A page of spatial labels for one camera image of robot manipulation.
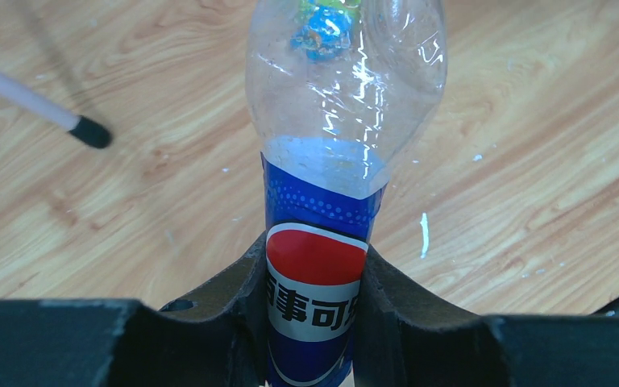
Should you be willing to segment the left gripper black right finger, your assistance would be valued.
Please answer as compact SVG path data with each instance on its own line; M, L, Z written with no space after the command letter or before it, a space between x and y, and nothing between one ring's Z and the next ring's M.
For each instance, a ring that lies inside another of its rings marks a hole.
M374 249L354 349L358 386L619 386L619 313L474 314Z

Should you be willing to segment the clear Pepsi bottle blue label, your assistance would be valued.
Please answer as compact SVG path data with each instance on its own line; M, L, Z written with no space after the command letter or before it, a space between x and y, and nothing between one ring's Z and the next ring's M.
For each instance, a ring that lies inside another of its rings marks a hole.
M267 383L338 386L351 371L384 192L442 101L447 34L440 1L361 1L351 46L314 61L290 46L299 2L257 2L247 38L264 172Z

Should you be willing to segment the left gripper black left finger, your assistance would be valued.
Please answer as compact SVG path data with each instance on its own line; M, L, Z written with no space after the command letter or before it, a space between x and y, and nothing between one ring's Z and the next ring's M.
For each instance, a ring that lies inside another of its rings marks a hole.
M260 386L264 238L154 310L130 298L0 300L0 386Z

